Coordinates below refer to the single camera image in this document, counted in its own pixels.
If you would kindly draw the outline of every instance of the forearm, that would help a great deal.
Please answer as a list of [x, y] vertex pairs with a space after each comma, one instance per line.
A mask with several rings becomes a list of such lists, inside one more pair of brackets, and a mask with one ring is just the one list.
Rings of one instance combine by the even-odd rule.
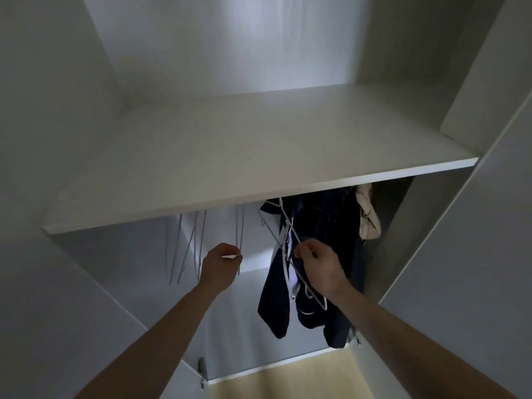
[[76, 398], [159, 398], [215, 297], [195, 287]]
[[346, 285], [333, 303], [413, 398], [514, 398], [460, 358]]

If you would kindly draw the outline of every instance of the fingers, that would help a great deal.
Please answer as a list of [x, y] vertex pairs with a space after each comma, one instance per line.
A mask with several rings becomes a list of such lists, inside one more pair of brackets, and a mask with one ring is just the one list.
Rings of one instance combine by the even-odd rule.
[[243, 260], [243, 256], [242, 255], [237, 255], [235, 256], [234, 258], [230, 258], [230, 257], [224, 257], [223, 258], [223, 262], [224, 263], [229, 263], [231, 264], [231, 266], [240, 266], [240, 264], [242, 263], [242, 260]]
[[240, 249], [235, 245], [226, 244], [222, 242], [221, 244], [216, 245], [209, 251], [209, 254], [214, 254], [216, 256], [230, 256], [230, 255], [239, 255]]
[[329, 251], [329, 249], [330, 247], [328, 245], [324, 244], [321, 241], [318, 241], [315, 238], [311, 238], [297, 245], [294, 253], [296, 254], [296, 257], [301, 257], [303, 260], [305, 260], [305, 256], [303, 256], [303, 252], [310, 253], [310, 256], [308, 256], [308, 258], [310, 259], [311, 257], [313, 257], [312, 252], [316, 253], [316, 255], [320, 257], [326, 254]]
[[304, 262], [308, 262], [314, 259], [314, 256], [312, 256], [312, 251], [310, 250], [309, 245], [303, 242], [297, 245], [294, 253], [296, 257], [302, 258]]

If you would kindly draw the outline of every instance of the hanging clothes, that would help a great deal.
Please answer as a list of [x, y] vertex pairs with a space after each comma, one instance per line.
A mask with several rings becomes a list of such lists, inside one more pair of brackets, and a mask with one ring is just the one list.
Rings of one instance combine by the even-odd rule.
[[380, 221], [371, 204], [371, 183], [355, 186], [356, 201], [360, 205], [360, 237], [376, 239], [380, 237]]
[[[345, 275], [353, 286], [362, 291], [365, 277], [365, 262], [360, 231], [360, 206], [356, 195], [350, 193], [350, 188], [308, 193], [283, 198], [283, 208], [296, 234], [301, 241], [316, 238], [331, 246], [338, 255]], [[280, 228], [287, 227], [287, 221], [281, 208], [265, 203], [261, 210], [270, 214], [280, 214]], [[303, 261], [294, 255], [297, 241], [294, 233], [289, 232], [283, 244], [296, 270], [309, 285], [306, 288], [300, 284], [295, 303], [297, 317], [301, 324], [309, 329], [323, 326], [323, 335], [330, 347], [342, 348], [345, 345], [349, 328], [348, 319], [331, 302], [327, 302], [324, 310], [320, 302], [324, 302], [321, 294], [309, 289]], [[283, 251], [278, 249], [270, 266], [259, 301], [258, 313], [277, 338], [286, 335], [290, 314], [290, 295], [285, 280], [285, 269], [289, 261], [283, 259]]]

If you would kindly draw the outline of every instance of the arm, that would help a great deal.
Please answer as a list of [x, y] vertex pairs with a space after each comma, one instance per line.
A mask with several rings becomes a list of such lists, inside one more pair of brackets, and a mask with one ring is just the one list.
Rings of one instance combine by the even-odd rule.
[[411, 397], [515, 398], [355, 290], [329, 246], [310, 239], [299, 244], [295, 254], [303, 258], [311, 285], [362, 332]]
[[[234, 259], [224, 258], [237, 255]], [[159, 398], [188, 348], [203, 315], [231, 285], [242, 261], [236, 246], [220, 244], [203, 259], [199, 284], [76, 396]]]

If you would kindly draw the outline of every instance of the navy garment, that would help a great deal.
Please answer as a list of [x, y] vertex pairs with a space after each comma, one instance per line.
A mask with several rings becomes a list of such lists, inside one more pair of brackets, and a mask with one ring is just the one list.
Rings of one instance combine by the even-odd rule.
[[[278, 199], [272, 201], [276, 204], [279, 202]], [[294, 229], [301, 241], [316, 238], [331, 246], [338, 255], [348, 279], [355, 288], [362, 289], [365, 262], [359, 236], [360, 207], [355, 195], [349, 193], [349, 188], [284, 197], [283, 208], [293, 219]], [[270, 214], [281, 214], [281, 227], [286, 221], [281, 209], [274, 205], [265, 203], [261, 210]], [[291, 236], [294, 241], [293, 249], [297, 240], [293, 233]], [[293, 251], [288, 254], [302, 278], [310, 285], [302, 260], [296, 258]], [[283, 255], [278, 249], [270, 266], [258, 308], [259, 315], [277, 338], [286, 335], [290, 311], [283, 265]], [[315, 290], [313, 292], [323, 303], [322, 295]], [[351, 324], [331, 302], [328, 301], [327, 306], [325, 311], [308, 291], [305, 291], [301, 283], [296, 296], [297, 317], [301, 324], [309, 329], [324, 326], [323, 335], [327, 344], [334, 348], [344, 347]]]

